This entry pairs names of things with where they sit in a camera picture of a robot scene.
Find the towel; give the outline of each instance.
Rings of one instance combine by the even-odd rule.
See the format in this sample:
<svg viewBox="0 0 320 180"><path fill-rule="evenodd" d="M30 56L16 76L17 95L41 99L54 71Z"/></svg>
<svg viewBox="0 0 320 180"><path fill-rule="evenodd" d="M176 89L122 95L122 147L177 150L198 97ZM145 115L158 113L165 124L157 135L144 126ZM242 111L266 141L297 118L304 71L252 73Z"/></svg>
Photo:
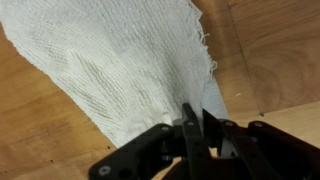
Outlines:
<svg viewBox="0 0 320 180"><path fill-rule="evenodd" d="M17 51L117 147L171 125L185 102L202 118L215 62L200 16L190 0L0 0Z"/></svg>

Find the black metal bracket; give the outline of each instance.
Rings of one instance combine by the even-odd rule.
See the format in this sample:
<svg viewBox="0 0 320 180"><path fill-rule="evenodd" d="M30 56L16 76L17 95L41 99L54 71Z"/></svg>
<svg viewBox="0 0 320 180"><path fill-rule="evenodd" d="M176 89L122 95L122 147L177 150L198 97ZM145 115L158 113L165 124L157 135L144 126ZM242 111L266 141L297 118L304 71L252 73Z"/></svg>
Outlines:
<svg viewBox="0 0 320 180"><path fill-rule="evenodd" d="M90 180L147 180L181 157L163 179L319 180L320 150L267 123L248 128L203 110L203 134L189 104L182 125L158 124L93 165ZM217 148L219 158L209 148Z"/></svg>

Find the bolt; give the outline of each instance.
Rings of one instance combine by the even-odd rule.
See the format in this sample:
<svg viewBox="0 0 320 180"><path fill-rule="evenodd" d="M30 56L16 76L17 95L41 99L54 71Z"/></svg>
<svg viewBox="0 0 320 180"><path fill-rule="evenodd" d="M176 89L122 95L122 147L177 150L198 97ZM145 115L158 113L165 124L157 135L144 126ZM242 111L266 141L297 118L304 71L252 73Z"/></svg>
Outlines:
<svg viewBox="0 0 320 180"><path fill-rule="evenodd" d="M164 161L171 161L173 159L172 156L161 156L161 159Z"/></svg>
<svg viewBox="0 0 320 180"><path fill-rule="evenodd" d="M194 125L194 122L189 121L187 124L188 124L189 126L193 126L193 125Z"/></svg>
<svg viewBox="0 0 320 180"><path fill-rule="evenodd" d="M111 167L110 166L102 166L99 169L100 176L108 175L110 172L111 172Z"/></svg>
<svg viewBox="0 0 320 180"><path fill-rule="evenodd" d="M259 122L255 122L254 125L255 125L256 127L262 127L262 124L259 123Z"/></svg>
<svg viewBox="0 0 320 180"><path fill-rule="evenodd" d="M233 122L231 122L231 121L227 121L225 124L226 124L227 126L233 126Z"/></svg>
<svg viewBox="0 0 320 180"><path fill-rule="evenodd" d="M168 126L162 126L161 128L163 131L168 131L169 130L169 127Z"/></svg>

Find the wooden board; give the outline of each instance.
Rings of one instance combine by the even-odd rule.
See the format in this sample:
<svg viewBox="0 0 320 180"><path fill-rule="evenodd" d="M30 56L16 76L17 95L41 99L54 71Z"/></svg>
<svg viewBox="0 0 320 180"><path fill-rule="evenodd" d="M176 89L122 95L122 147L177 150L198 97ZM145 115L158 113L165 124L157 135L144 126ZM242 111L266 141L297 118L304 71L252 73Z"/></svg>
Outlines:
<svg viewBox="0 0 320 180"><path fill-rule="evenodd" d="M232 6L243 2L246 1L229 1ZM236 31L239 23L234 25L235 17L227 1L195 3L203 11L203 29L210 34L206 43L219 63L215 75L231 118L240 125L263 120L320 147L320 102L260 116L251 85L252 73L247 71L247 59ZM2 31L0 102L1 180L86 179L88 168L115 150L65 93L17 54Z"/></svg>
<svg viewBox="0 0 320 180"><path fill-rule="evenodd" d="M260 111L320 100L320 1L229 4Z"/></svg>
<svg viewBox="0 0 320 180"><path fill-rule="evenodd" d="M49 179L85 175L115 147L62 90L18 55L2 29L0 34L0 179L18 177L16 172L35 179L46 175L42 167L48 164L63 165L53 168ZM97 151L102 153L85 156ZM82 161L83 156L87 163L81 171L64 170L66 159Z"/></svg>

